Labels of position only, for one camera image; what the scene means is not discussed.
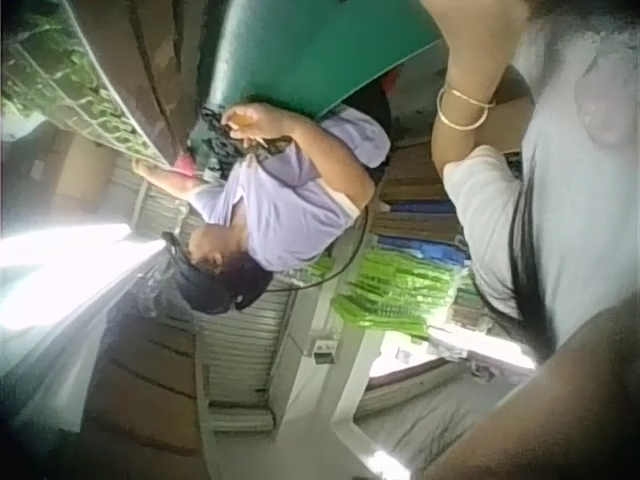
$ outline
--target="cardboard box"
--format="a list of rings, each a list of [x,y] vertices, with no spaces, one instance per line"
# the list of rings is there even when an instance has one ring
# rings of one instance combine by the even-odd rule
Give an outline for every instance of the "cardboard box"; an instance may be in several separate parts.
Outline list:
[[[69,220],[95,211],[118,155],[83,136],[60,131],[45,160],[44,177],[51,185],[50,216]]]

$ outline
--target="elbow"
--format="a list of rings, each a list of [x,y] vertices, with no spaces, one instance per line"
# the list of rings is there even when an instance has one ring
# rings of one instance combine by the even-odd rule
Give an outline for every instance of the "elbow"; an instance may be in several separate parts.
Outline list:
[[[376,194],[376,186],[373,180],[367,175],[360,184],[358,192],[351,196],[351,201],[358,207],[358,210],[362,211],[371,202]]]

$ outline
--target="lavender shirt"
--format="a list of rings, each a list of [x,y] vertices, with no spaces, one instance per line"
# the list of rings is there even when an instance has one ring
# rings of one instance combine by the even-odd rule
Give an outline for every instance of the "lavender shirt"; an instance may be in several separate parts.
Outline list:
[[[357,110],[341,107],[320,125],[368,167],[380,165],[389,153],[382,127]],[[198,190],[191,204],[205,222],[229,225],[239,197],[247,215],[249,253],[272,272],[313,262],[357,217],[353,205],[324,184],[295,144],[262,163],[252,157],[239,162],[224,187]]]

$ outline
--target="bangle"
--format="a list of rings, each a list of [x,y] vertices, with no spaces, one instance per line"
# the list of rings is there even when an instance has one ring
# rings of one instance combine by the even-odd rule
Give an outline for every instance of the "bangle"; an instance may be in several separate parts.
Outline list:
[[[482,108],[492,108],[496,106],[496,101],[495,99],[491,101],[491,103],[482,103],[479,102],[477,100],[474,100],[471,97],[467,97],[464,93],[459,92],[458,90],[456,90],[455,88],[453,88],[451,85],[446,85],[444,88],[446,88],[447,90],[449,90],[451,93],[453,93],[456,97],[461,98],[463,100],[466,100],[467,102],[469,102],[472,105],[475,105],[476,107],[482,107]]]
[[[454,130],[459,130],[461,132],[468,132],[470,130],[475,130],[476,128],[478,128],[487,119],[487,116],[489,115],[489,107],[484,107],[482,117],[480,117],[480,120],[478,120],[473,125],[456,125],[447,117],[445,117],[444,113],[442,113],[442,97],[444,95],[444,92],[445,89],[443,87],[438,93],[438,98],[436,99],[436,108],[438,109],[438,118],[440,118],[440,120],[442,120],[442,123],[444,123],[446,126],[453,128]]]

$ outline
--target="green plastic item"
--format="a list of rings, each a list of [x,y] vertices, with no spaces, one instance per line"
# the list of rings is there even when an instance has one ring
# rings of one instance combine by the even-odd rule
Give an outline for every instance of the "green plastic item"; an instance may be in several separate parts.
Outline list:
[[[205,28],[208,108],[262,100],[311,117],[441,37],[418,0],[228,0]]]
[[[331,305],[358,327],[425,337],[451,306],[458,275],[457,267],[373,247],[349,289]]]
[[[316,283],[322,282],[327,278],[335,266],[335,259],[326,252],[311,265],[276,274],[278,280],[281,280],[296,287],[308,287]]]

